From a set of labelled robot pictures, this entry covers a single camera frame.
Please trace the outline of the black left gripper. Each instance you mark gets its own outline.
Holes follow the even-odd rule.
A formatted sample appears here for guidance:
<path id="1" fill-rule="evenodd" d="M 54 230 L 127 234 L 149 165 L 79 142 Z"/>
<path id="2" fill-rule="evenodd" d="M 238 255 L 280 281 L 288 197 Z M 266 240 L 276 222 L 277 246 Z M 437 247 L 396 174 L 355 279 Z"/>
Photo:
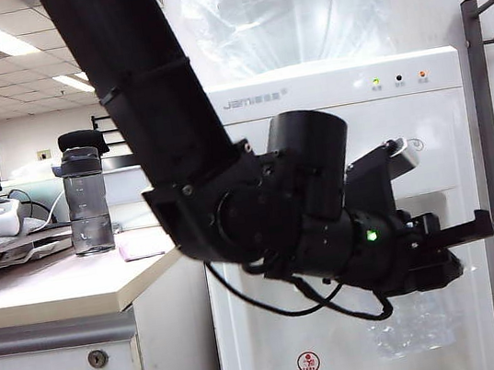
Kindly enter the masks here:
<path id="1" fill-rule="evenodd" d="M 442 229 L 434 213 L 418 215 L 396 236 L 390 272 L 383 287 L 387 297 L 414 291 L 439 290 L 461 277 L 464 265 L 451 251 L 479 239 L 494 236 L 494 222 L 488 210 L 474 211 L 474 219 Z"/>

